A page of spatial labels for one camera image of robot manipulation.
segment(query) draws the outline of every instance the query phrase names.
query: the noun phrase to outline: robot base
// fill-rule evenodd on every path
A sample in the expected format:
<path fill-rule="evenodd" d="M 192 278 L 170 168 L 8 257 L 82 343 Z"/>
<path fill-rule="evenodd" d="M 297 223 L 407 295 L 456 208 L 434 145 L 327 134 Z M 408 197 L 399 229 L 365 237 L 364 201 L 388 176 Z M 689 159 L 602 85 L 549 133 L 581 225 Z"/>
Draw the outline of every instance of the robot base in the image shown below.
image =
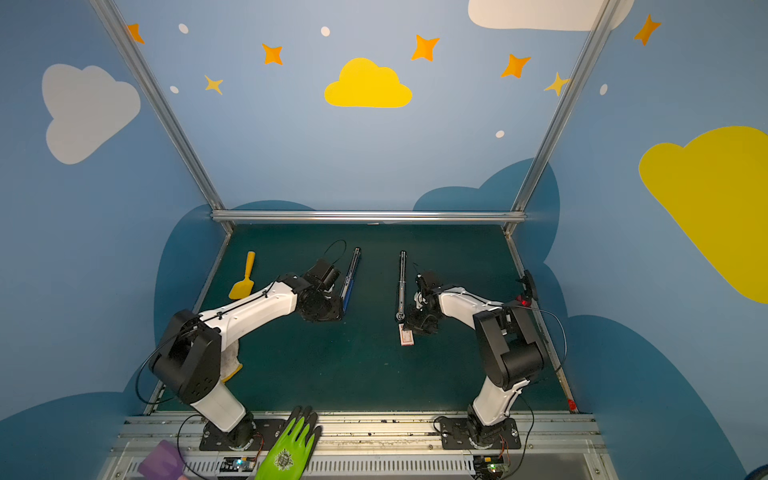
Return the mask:
<path fill-rule="evenodd" d="M 438 417 L 435 424 L 439 425 L 440 439 L 442 440 L 443 450 L 476 450 L 476 449 L 502 449 L 502 438 L 507 442 L 506 448 L 509 450 L 519 450 L 522 448 L 518 426 L 514 419 L 506 419 L 486 429 L 493 429 L 496 434 L 494 442 L 491 445 L 478 445 L 475 435 L 470 433 L 470 419 L 449 419 L 447 417 Z"/>
<path fill-rule="evenodd" d="M 208 422 L 203 429 L 200 450 L 202 452 L 258 452 L 261 448 L 266 452 L 274 447 L 280 434 L 283 433 L 285 422 L 282 419 L 254 419 L 249 414 L 229 433 L 222 432 L 213 423 Z"/>

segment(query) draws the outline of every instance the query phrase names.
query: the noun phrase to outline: purple object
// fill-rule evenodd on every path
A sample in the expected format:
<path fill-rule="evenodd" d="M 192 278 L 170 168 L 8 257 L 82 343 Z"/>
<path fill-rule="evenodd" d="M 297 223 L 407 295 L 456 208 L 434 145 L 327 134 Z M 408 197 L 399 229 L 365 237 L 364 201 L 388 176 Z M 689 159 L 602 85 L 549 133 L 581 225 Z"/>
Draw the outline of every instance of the purple object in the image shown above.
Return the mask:
<path fill-rule="evenodd" d="M 178 480 L 184 471 L 184 464 L 176 446 L 161 440 L 139 464 L 138 470 L 147 480 Z"/>

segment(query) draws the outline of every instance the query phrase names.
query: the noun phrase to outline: yellow star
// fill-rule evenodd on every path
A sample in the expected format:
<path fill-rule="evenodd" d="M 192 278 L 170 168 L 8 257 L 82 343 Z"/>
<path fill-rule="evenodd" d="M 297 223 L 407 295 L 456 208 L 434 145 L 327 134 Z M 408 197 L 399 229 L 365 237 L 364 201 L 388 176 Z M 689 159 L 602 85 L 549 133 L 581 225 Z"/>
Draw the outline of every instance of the yellow star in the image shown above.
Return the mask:
<path fill-rule="evenodd" d="M 210 78 L 208 78 L 208 75 L 206 75 L 206 76 L 205 76 L 205 79 L 206 79 L 206 80 L 208 80 L 208 86 L 207 86 L 207 87 L 205 87 L 205 89 L 206 89 L 206 90 L 215 90 L 215 91 L 219 92 L 219 95 L 221 95 L 221 94 L 222 94 L 222 93 L 221 93 L 221 90 L 219 90 L 219 84 L 220 84 L 220 83 L 221 83 L 223 80 L 219 80 L 219 81 L 213 81 L 213 80 L 211 80 Z"/>
<path fill-rule="evenodd" d="M 261 44 L 261 46 L 264 47 L 264 51 L 266 52 L 266 58 L 264 58 L 265 65 L 268 63 L 277 63 L 278 65 L 283 64 L 283 61 L 280 60 L 280 50 L 283 50 L 283 47 L 270 48 L 265 44 Z"/>
<path fill-rule="evenodd" d="M 654 33 L 654 30 L 656 30 L 660 26 L 661 26 L 661 23 L 654 22 L 653 20 L 650 19 L 650 15 L 648 15 L 648 20 L 645 21 L 645 25 L 643 25 L 643 28 L 637 33 L 637 35 L 634 36 L 634 39 L 642 40 L 643 46 L 645 46 L 648 43 L 650 34 Z"/>
<path fill-rule="evenodd" d="M 556 72 L 554 74 L 554 76 L 555 76 L 554 84 L 546 87 L 544 89 L 544 91 L 554 90 L 558 94 L 558 97 L 559 97 L 560 96 L 560 90 L 562 90 L 563 85 L 567 84 L 569 81 L 571 81 L 571 79 L 570 78 L 566 78 L 565 80 L 563 80 L 562 78 L 560 78 L 560 72 Z"/>
<path fill-rule="evenodd" d="M 531 57 L 517 58 L 514 55 L 509 55 L 509 65 L 507 65 L 507 69 L 502 73 L 502 78 L 508 77 L 509 75 L 514 75 L 515 77 L 520 78 L 520 75 L 523 74 L 523 67 L 530 59 Z"/>
<path fill-rule="evenodd" d="M 144 39 L 139 35 L 139 24 L 134 23 L 133 25 L 128 25 L 128 31 L 131 33 L 131 37 L 134 38 L 135 41 L 143 44 Z"/>
<path fill-rule="evenodd" d="M 416 36 L 416 51 L 413 52 L 413 57 L 411 57 L 411 60 L 416 60 L 417 58 L 426 58 L 429 61 L 432 61 L 432 50 L 435 48 L 435 45 L 437 45 L 439 38 L 433 38 L 432 40 L 425 40 L 424 38 Z"/>

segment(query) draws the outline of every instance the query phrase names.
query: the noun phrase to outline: yellow cloud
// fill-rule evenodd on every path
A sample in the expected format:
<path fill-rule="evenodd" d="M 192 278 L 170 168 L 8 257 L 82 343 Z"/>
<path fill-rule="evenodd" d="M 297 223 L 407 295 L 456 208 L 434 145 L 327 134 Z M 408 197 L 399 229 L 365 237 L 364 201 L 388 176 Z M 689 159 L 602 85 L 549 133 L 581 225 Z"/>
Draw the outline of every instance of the yellow cloud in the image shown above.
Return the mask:
<path fill-rule="evenodd" d="M 739 293 L 768 303 L 768 135 L 723 127 L 640 162 L 647 189 Z"/>
<path fill-rule="evenodd" d="M 404 107 L 411 101 L 410 89 L 394 70 L 379 67 L 368 58 L 354 58 L 344 65 L 339 81 L 326 87 L 326 101 L 337 107 Z"/>

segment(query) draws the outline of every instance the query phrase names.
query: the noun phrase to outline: robotic arm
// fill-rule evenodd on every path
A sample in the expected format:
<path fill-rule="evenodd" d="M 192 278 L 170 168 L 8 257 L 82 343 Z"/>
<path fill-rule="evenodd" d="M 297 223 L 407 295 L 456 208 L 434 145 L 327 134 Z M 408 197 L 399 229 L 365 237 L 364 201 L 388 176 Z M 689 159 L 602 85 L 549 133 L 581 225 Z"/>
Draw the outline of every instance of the robotic arm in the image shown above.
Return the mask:
<path fill-rule="evenodd" d="M 178 398 L 209 421 L 206 431 L 233 450 L 250 447 L 253 417 L 220 381 L 221 353 L 240 337 L 297 310 L 312 322 L 341 320 L 342 299 L 333 293 L 339 271 L 325 259 L 302 276 L 283 275 L 242 300 L 195 315 L 174 315 L 149 362 Z"/>
<path fill-rule="evenodd" d="M 437 331 L 439 320 L 450 316 L 475 330 L 486 378 L 468 409 L 467 436 L 475 447 L 488 448 L 502 430 L 513 428 L 505 425 L 511 422 L 507 411 L 546 366 L 544 343 L 518 300 L 487 300 L 463 287 L 442 285 L 433 272 L 419 274 L 416 282 L 416 305 L 404 329 L 428 335 Z"/>

